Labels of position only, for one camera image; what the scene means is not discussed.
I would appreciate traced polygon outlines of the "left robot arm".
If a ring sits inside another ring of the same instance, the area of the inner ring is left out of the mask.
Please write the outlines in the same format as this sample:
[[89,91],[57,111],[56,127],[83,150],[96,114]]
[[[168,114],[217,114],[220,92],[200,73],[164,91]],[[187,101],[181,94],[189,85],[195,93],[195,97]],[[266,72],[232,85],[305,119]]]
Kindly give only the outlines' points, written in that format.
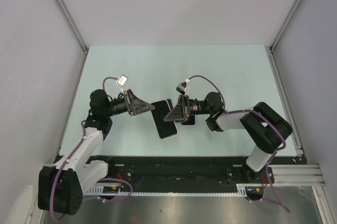
[[93,151],[105,140],[112,128],[112,116],[128,113],[140,115],[155,107],[134,95],[128,89],[117,98],[111,98],[105,90],[97,89],[90,94],[90,109],[81,122],[82,136],[72,149],[59,161],[45,165],[38,177],[40,210],[47,210],[58,221],[61,216],[78,212],[84,193],[99,180],[112,181],[116,168],[103,160],[89,160]]

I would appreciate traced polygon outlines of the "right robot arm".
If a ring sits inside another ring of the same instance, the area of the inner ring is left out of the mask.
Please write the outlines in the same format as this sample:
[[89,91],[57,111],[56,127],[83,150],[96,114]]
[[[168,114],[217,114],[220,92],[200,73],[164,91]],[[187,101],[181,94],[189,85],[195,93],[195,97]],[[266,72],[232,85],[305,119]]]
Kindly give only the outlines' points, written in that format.
[[261,169],[286,147],[286,140],[293,133],[292,126],[265,102],[259,102],[253,108],[225,111],[217,92],[208,93],[204,100],[179,95],[176,106],[164,121],[184,123],[196,115],[209,115],[205,122],[210,131],[246,130],[255,143],[243,169],[243,177],[248,182],[261,178]]

